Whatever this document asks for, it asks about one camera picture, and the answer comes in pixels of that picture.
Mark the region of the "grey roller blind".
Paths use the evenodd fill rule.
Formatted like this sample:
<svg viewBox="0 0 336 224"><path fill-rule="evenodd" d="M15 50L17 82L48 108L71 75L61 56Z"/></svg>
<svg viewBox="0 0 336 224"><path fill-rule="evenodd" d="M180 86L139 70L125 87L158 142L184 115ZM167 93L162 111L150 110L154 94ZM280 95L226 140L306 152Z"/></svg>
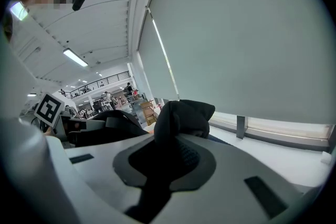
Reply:
<svg viewBox="0 0 336 224"><path fill-rule="evenodd" d="M150 13L146 13L144 20L139 54L153 97L177 100L173 80Z"/></svg>
<svg viewBox="0 0 336 224"><path fill-rule="evenodd" d="M336 124L336 27L322 0L151 0L181 98Z"/></svg>

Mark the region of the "wooden shelf rack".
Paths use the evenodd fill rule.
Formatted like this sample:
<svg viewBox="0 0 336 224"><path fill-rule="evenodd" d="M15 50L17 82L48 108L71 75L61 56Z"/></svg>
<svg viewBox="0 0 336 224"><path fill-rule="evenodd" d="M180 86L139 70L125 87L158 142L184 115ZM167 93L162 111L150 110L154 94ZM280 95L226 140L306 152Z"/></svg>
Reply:
<svg viewBox="0 0 336 224"><path fill-rule="evenodd" d="M157 121L157 114L154 110L153 101L146 101L140 104L145 121L148 126L152 125Z"/></svg>

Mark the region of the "black balcony railing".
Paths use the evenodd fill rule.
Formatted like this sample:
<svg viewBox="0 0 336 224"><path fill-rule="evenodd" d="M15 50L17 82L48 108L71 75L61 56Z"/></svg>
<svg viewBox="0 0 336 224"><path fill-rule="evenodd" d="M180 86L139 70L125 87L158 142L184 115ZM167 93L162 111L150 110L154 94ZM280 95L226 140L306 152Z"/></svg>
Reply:
<svg viewBox="0 0 336 224"><path fill-rule="evenodd" d="M90 91L97 90L99 88L113 84L115 82L125 81L126 79L130 79L130 78L131 76L130 76L129 71L117 73L112 76L102 78L100 80L97 80L91 83L86 83L83 86L77 87L70 92L65 92L65 97L73 99L85 93L88 93Z"/></svg>

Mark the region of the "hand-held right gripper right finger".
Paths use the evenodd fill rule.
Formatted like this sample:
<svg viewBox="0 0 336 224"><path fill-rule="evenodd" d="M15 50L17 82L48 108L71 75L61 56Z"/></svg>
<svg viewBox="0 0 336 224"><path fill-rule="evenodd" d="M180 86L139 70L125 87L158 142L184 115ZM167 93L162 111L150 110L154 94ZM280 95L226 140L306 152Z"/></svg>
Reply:
<svg viewBox="0 0 336 224"><path fill-rule="evenodd" d="M173 193L151 224L264 224L269 218L245 183L255 176L288 207L302 196L293 184L234 146L186 134L181 137L209 150L216 169L199 190Z"/></svg>

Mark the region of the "long ceiling light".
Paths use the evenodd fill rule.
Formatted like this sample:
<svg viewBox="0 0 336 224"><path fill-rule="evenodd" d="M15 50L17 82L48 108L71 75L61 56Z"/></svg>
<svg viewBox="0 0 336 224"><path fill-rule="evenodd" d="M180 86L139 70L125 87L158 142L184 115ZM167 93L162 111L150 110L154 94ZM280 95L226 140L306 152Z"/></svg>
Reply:
<svg viewBox="0 0 336 224"><path fill-rule="evenodd" d="M10 11L20 21L24 20L28 15L26 7L21 2L14 3L10 7Z"/></svg>
<svg viewBox="0 0 336 224"><path fill-rule="evenodd" d="M76 53L74 53L70 48L65 49L63 51L63 54L82 67L88 66L88 64L84 60L82 60Z"/></svg>

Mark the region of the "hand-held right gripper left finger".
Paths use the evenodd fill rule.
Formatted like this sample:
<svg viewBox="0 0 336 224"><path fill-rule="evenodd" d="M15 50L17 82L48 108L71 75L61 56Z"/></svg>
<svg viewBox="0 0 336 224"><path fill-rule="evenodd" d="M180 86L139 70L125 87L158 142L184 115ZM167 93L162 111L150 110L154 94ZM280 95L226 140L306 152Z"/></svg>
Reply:
<svg viewBox="0 0 336 224"><path fill-rule="evenodd" d="M155 219L170 194L163 188L128 186L114 170L119 153L141 148L152 140L152 135L143 135L114 143L66 149L65 152L71 159L88 154L93 157L73 165L81 179L108 206L132 221L156 223Z"/></svg>

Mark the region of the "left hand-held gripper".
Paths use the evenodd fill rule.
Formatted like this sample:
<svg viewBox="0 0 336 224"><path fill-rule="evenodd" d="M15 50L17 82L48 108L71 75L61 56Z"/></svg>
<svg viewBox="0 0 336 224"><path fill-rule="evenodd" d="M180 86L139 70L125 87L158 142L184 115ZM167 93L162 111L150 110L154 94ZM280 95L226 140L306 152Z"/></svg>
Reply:
<svg viewBox="0 0 336 224"><path fill-rule="evenodd" d="M34 109L34 116L39 120L39 127L45 135L58 138L63 146L74 146L69 133L80 131L83 123L75 108L65 105L52 94L45 93ZM125 117L108 117L106 128L128 135L143 135L143 129Z"/></svg>

